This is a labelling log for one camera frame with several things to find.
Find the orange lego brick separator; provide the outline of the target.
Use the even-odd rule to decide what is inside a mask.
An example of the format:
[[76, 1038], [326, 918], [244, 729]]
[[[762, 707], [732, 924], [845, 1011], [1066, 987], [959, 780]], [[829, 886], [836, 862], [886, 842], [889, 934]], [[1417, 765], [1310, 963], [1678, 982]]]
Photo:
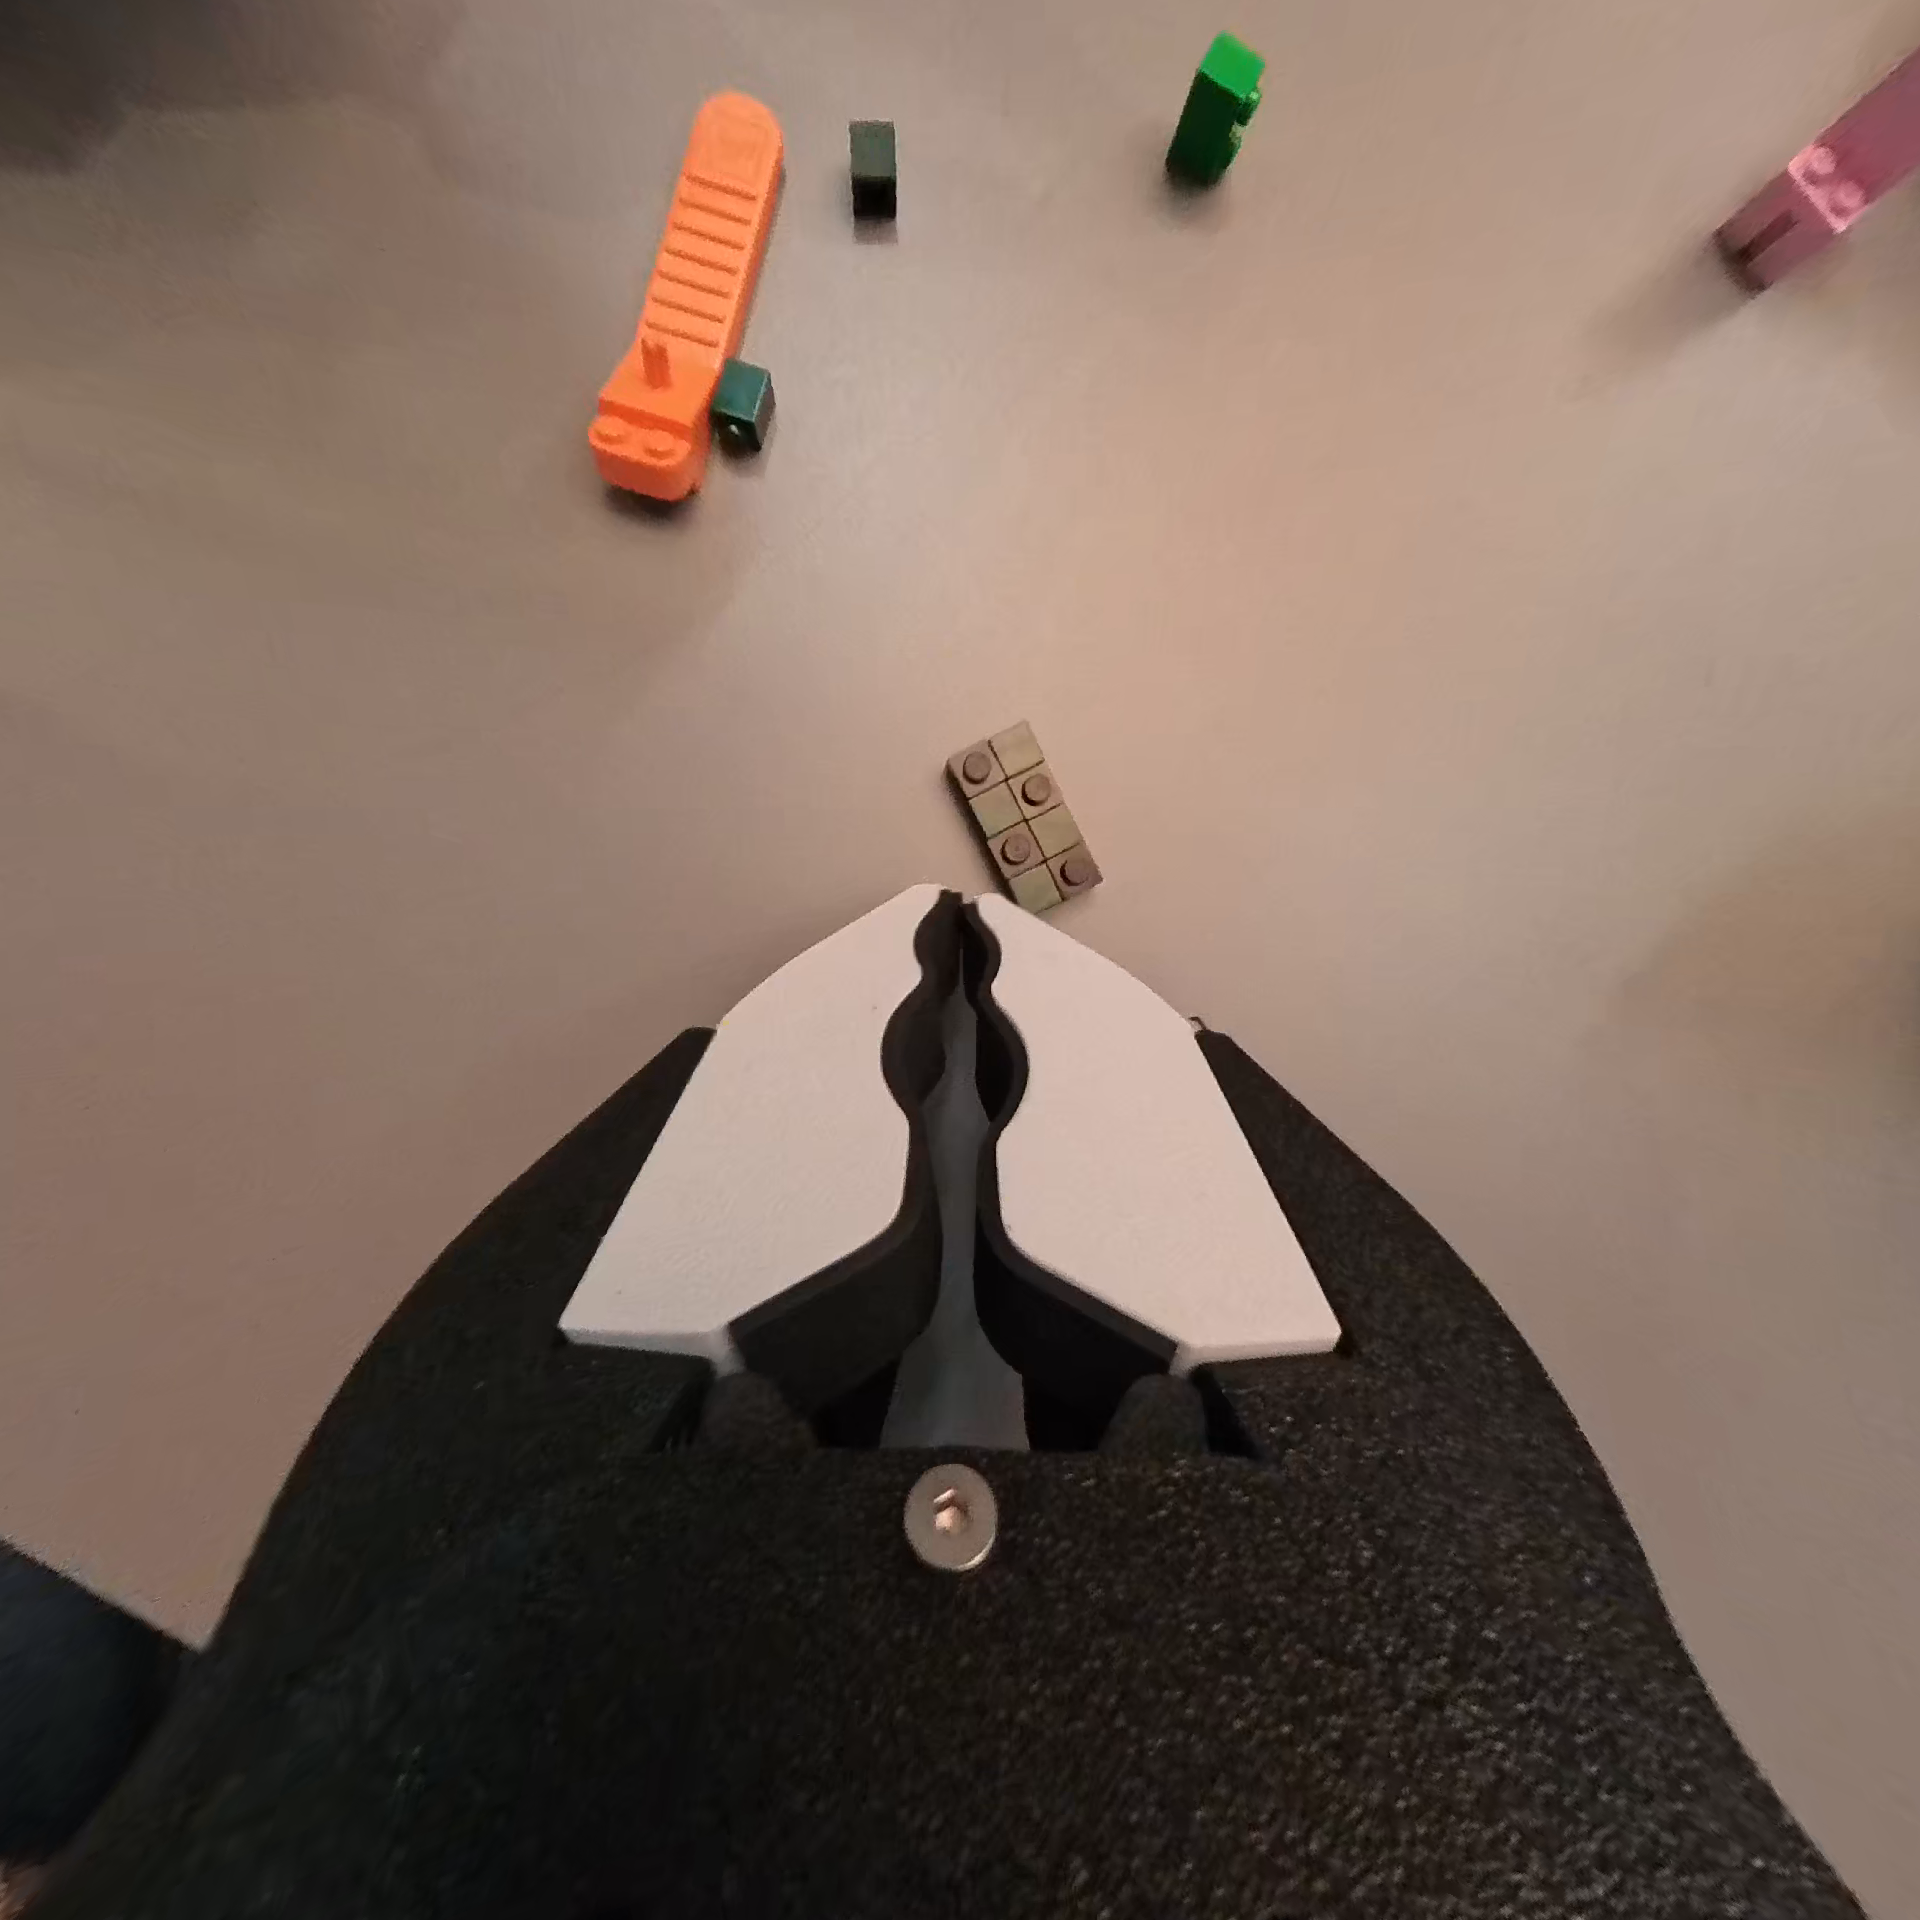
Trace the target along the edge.
[[588, 427], [607, 486], [676, 508], [702, 485], [712, 399], [745, 334], [781, 174], [784, 135], [768, 105], [724, 89], [697, 109], [636, 332]]

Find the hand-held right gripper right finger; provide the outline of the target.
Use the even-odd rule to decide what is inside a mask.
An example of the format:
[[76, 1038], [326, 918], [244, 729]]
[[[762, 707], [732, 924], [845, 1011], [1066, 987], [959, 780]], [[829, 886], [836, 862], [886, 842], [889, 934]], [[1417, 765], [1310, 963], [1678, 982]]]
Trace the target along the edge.
[[1342, 1327], [1193, 1021], [998, 898], [965, 909], [974, 1303], [1036, 1451], [1095, 1451], [1137, 1381], [1333, 1355]]

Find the small bright green lego piece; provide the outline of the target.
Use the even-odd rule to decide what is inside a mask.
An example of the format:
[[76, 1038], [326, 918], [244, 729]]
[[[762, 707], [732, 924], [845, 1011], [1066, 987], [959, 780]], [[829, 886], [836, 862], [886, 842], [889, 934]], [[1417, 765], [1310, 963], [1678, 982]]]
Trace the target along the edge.
[[1264, 58], [1231, 31], [1212, 38], [1194, 66], [1165, 171], [1181, 185], [1212, 187], [1231, 167], [1264, 87]]

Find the olive grey lego plate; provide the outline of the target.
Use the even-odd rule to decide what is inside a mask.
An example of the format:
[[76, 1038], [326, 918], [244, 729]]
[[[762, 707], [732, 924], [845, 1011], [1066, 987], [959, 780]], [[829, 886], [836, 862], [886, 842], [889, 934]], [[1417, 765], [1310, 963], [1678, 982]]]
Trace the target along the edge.
[[997, 886], [1024, 913], [1041, 917], [1101, 886], [1098, 862], [1029, 723], [951, 754], [946, 781]]

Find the person's leg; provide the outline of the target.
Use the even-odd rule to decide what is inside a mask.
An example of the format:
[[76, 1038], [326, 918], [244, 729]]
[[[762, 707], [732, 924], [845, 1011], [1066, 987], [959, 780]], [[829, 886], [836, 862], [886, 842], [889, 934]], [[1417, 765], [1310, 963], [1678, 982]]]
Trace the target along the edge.
[[47, 1866], [121, 1783], [197, 1650], [2, 1545], [2, 1861]]

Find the pink lego pig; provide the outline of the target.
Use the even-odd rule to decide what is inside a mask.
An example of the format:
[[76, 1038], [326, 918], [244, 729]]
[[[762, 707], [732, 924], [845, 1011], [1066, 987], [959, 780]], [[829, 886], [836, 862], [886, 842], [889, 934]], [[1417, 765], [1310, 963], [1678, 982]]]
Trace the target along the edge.
[[1818, 130], [1713, 231], [1721, 263], [1762, 292], [1840, 241], [1917, 167], [1917, 52]]

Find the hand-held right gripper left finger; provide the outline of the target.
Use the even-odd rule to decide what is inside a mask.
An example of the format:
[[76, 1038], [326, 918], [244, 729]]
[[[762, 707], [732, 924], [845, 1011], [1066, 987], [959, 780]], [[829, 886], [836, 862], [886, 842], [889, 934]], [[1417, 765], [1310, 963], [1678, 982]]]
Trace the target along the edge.
[[757, 1377], [823, 1447], [880, 1447], [944, 1289], [927, 1105], [961, 930], [919, 882], [732, 1005], [560, 1313], [568, 1346]]

